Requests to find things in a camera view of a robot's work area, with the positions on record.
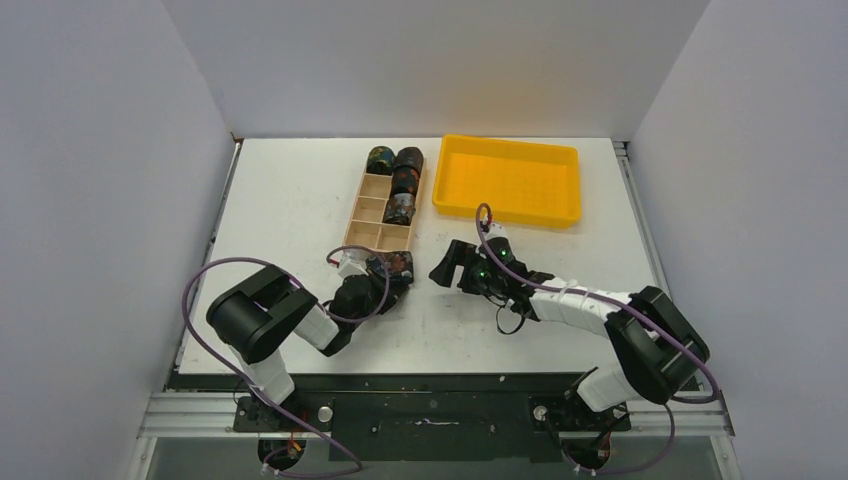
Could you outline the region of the wooden compartment box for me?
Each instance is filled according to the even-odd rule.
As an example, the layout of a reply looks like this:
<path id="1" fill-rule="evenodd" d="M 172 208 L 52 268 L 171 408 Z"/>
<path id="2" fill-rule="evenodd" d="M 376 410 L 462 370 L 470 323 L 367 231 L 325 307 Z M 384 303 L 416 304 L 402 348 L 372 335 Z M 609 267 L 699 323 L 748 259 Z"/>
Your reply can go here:
<path id="1" fill-rule="evenodd" d="M 424 157 L 415 198 L 416 212 L 410 225 L 383 221 L 386 205 L 391 199 L 391 176 L 367 173 L 363 168 L 342 245 L 360 245 L 377 252 L 411 251 L 418 223 L 417 213 L 425 193 L 427 167 L 427 157 Z"/>

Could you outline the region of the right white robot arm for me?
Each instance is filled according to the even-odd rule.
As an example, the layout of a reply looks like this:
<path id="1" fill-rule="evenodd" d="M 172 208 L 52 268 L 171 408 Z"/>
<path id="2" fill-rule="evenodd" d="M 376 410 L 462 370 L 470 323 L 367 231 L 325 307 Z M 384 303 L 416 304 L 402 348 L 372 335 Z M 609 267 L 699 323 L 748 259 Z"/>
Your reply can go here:
<path id="1" fill-rule="evenodd" d="M 592 368 L 565 402 L 568 421 L 588 429 L 631 400 L 663 405 L 710 358 L 702 337 L 660 288 L 592 290 L 531 270 L 505 237 L 482 245 L 452 240 L 429 277 L 441 287 L 497 299 L 524 319 L 567 325 L 610 342 L 616 360 Z"/>

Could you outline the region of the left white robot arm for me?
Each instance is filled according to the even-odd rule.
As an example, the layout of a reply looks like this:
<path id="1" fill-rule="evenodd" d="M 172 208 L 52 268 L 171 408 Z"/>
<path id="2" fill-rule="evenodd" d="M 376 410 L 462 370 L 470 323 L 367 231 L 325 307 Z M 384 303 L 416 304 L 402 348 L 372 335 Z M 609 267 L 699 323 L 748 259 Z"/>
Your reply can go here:
<path id="1" fill-rule="evenodd" d="M 321 302 L 289 272 L 263 263 L 206 310 L 206 324 L 230 354 L 224 356 L 200 336 L 195 340 L 244 381 L 263 422 L 286 430 L 306 422 L 310 412 L 296 398 L 283 343 L 296 336 L 331 357 L 348 346 L 361 324 L 393 308 L 414 279 L 411 266 L 374 260 L 343 273 L 334 296 Z"/>

